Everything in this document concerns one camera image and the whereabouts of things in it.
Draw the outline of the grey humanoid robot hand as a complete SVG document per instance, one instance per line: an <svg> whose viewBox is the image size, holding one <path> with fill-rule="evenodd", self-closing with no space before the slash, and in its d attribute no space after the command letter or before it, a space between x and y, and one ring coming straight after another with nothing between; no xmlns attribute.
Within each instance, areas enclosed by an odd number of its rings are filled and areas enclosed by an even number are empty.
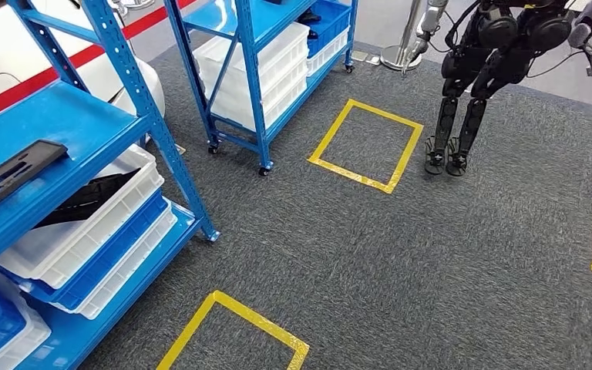
<svg viewBox="0 0 592 370"><path fill-rule="evenodd" d="M430 36L427 32L417 35L414 42L406 49L402 66L402 76L409 71L416 69L422 61L424 54L429 47Z"/></svg>
<svg viewBox="0 0 592 370"><path fill-rule="evenodd" d="M573 26L573 30L571 31L567 41L571 48L581 49L586 45L588 39L590 38L592 29L585 22L576 22Z"/></svg>

